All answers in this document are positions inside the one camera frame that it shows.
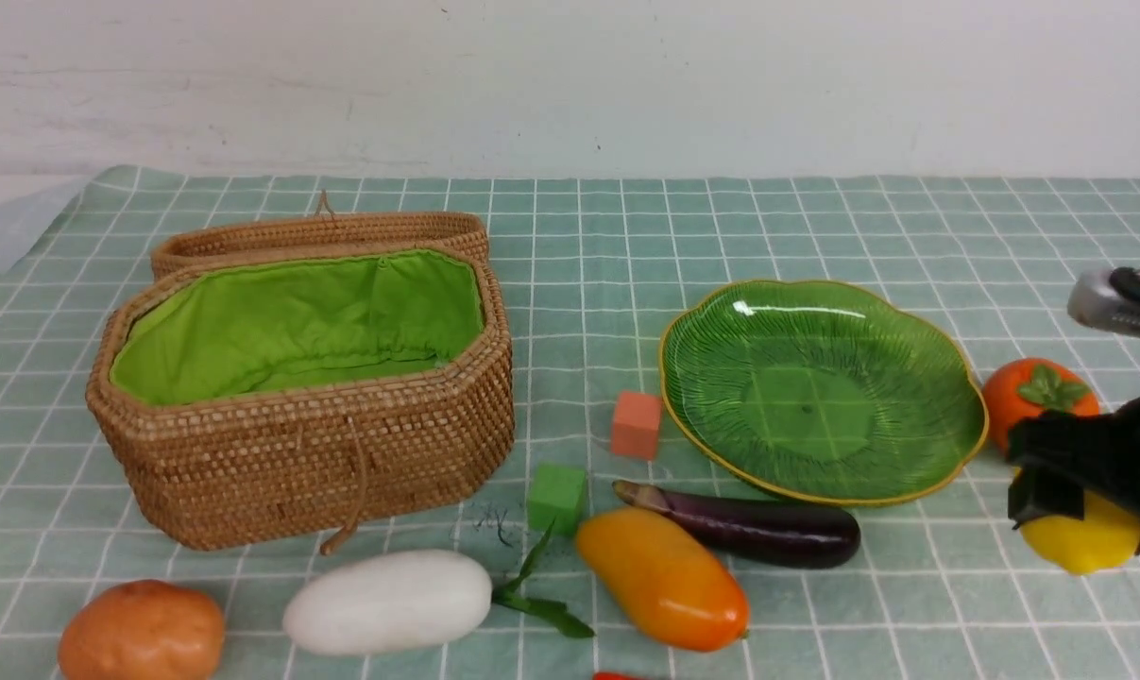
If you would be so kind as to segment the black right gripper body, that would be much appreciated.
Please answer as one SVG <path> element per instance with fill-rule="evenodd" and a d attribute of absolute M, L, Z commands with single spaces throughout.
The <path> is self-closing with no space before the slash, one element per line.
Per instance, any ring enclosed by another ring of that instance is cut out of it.
<path fill-rule="evenodd" d="M 1140 397 L 1110 414 L 1024 418 L 1007 440 L 1007 461 L 1020 469 L 1007 496 L 1015 528 L 1047 517 L 1088 519 L 1086 492 L 1140 521 Z"/>

